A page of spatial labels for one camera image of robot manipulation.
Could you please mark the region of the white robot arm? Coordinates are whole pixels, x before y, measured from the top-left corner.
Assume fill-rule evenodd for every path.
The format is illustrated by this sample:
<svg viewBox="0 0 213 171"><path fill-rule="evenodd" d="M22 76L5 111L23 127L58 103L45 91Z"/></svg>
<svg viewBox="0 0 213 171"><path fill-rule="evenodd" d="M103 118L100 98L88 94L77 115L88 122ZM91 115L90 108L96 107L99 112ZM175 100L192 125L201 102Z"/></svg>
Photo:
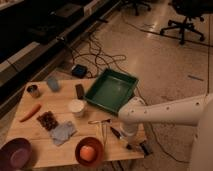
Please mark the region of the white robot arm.
<svg viewBox="0 0 213 171"><path fill-rule="evenodd" d="M133 137L145 122L196 126L189 171L213 171L213 93L150 106L133 97L118 116L125 137Z"/></svg>

